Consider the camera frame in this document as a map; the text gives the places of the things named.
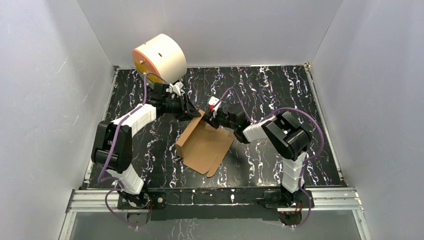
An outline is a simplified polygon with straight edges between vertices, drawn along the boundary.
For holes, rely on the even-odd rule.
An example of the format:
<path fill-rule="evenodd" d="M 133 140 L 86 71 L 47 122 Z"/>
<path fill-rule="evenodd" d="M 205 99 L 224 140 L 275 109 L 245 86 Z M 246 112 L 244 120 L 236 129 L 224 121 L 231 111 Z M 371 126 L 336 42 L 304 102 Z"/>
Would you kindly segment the brown cardboard box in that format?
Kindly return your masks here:
<path fill-rule="evenodd" d="M 235 140 L 233 134 L 222 128 L 213 128 L 200 117 L 193 118 L 177 139 L 176 153 L 182 163 L 195 172 L 213 177 Z"/>

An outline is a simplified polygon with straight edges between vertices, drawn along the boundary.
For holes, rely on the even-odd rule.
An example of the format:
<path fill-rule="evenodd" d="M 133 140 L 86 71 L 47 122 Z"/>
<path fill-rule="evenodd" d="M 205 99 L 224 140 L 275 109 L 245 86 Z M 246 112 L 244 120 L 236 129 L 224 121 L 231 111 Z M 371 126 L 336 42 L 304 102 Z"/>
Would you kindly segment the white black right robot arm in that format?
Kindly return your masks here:
<path fill-rule="evenodd" d="M 280 182 L 286 189 L 281 194 L 282 202 L 288 207 L 295 207 L 301 201 L 299 190 L 304 185 L 301 172 L 312 137 L 291 113 L 286 111 L 253 123 L 243 112 L 219 109 L 208 110 L 202 120 L 215 129 L 221 126 L 232 129 L 235 138 L 243 144 L 269 140 L 282 157 L 283 176 Z"/>

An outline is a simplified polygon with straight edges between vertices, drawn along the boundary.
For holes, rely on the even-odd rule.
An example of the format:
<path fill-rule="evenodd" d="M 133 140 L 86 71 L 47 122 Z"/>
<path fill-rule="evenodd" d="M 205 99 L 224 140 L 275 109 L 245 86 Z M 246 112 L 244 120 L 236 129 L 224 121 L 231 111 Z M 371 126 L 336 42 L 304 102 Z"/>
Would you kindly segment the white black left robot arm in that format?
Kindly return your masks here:
<path fill-rule="evenodd" d="M 130 195 L 130 202 L 137 208 L 149 203 L 149 194 L 143 191 L 144 181 L 133 165 L 133 137 L 146 125 L 165 114 L 172 114 L 178 121 L 190 121 L 200 117 L 183 89 L 183 83 L 155 83 L 150 96 L 129 113 L 113 121 L 101 121 L 97 125 L 91 161 L 102 167 L 98 182 L 117 181 L 121 190 Z"/>

